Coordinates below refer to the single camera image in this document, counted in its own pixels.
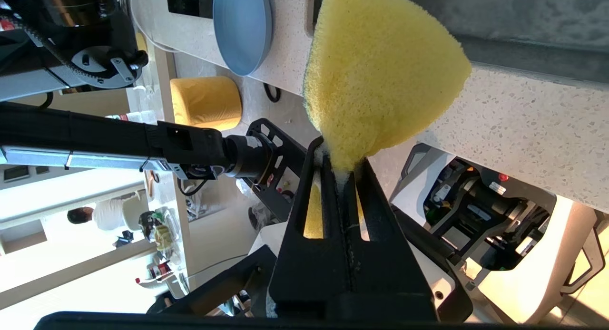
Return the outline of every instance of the floor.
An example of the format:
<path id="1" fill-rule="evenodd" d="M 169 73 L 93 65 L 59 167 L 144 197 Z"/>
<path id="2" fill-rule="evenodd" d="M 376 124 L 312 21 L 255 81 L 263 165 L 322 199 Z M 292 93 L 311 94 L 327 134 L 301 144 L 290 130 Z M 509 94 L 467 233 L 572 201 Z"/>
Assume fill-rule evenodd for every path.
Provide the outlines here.
<path id="1" fill-rule="evenodd" d="M 223 132 L 225 136 L 245 134 L 250 123 L 262 117 L 274 122 L 305 147 L 319 136 L 318 131 L 309 122 L 303 106 L 304 100 L 301 96 L 282 91 L 281 100 L 278 103 L 272 103 L 266 96 L 263 84 L 256 79 L 238 77 L 226 68 L 184 53 L 176 54 L 175 61 L 177 76 L 180 78 L 222 75 L 230 77 L 237 84 L 241 93 L 243 116 L 237 127 Z M 414 145 L 414 140 L 407 141 L 369 158 L 386 196 L 389 197 L 396 186 L 404 162 Z M 218 184 L 221 186 L 219 194 L 222 195 L 223 204 L 230 203 L 234 198 L 244 198 L 235 187 L 233 180 L 222 179 L 218 181 Z M 289 189 L 295 191 L 296 183 L 292 182 L 291 184 L 292 186 Z M 605 260 L 607 260 L 609 230 L 602 231 L 599 237 L 601 246 L 605 251 Z M 578 262 L 581 262 L 578 265 L 585 266 L 583 256 Z M 579 291 L 563 298 L 561 304 L 550 312 L 542 323 L 548 325 L 609 326 L 609 303 L 605 302 L 608 292 L 609 269 L 604 269 Z"/>

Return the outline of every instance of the sponge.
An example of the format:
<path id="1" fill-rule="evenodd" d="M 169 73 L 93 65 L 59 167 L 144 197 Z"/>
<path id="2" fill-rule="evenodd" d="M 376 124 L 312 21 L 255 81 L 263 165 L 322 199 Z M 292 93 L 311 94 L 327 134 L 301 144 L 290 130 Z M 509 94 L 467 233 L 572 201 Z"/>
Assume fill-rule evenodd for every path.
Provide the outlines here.
<path id="1" fill-rule="evenodd" d="M 304 80 L 333 168 L 424 130 L 471 72 L 461 45 L 408 0 L 324 0 Z"/>

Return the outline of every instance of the person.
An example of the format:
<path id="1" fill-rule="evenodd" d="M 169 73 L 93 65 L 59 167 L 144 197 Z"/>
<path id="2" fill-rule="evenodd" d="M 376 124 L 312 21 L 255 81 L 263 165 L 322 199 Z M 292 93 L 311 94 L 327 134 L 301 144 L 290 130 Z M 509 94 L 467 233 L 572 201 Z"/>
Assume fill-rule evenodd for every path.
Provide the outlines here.
<path id="1" fill-rule="evenodd" d="M 68 220 L 72 224 L 83 224 L 93 220 L 99 229 L 111 231 L 125 226 L 122 214 L 122 200 L 111 199 L 97 203 L 93 207 L 79 207 L 68 211 Z"/>

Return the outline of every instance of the yellow stool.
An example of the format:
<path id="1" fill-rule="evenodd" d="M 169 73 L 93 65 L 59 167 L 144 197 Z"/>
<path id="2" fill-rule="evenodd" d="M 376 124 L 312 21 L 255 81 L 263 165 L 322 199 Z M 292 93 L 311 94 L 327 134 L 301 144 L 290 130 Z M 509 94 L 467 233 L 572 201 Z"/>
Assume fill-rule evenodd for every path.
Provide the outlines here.
<path id="1" fill-rule="evenodd" d="M 228 77 L 172 79 L 171 98 L 177 124 L 228 130 L 241 120 L 241 98 Z"/>

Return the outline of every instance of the white countertop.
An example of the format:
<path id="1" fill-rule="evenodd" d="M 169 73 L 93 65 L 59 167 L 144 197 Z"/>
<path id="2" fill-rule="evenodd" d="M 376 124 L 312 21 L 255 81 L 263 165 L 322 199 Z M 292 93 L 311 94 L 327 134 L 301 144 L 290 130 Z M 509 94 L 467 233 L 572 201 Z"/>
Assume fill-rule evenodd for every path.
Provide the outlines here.
<path id="1" fill-rule="evenodd" d="M 302 94 L 309 0 L 270 0 L 274 38 L 253 78 Z M 135 0 L 155 41 L 220 66 L 213 21 Z M 474 66 L 461 96 L 417 139 L 532 185 L 609 211 L 609 89 L 570 87 Z"/>

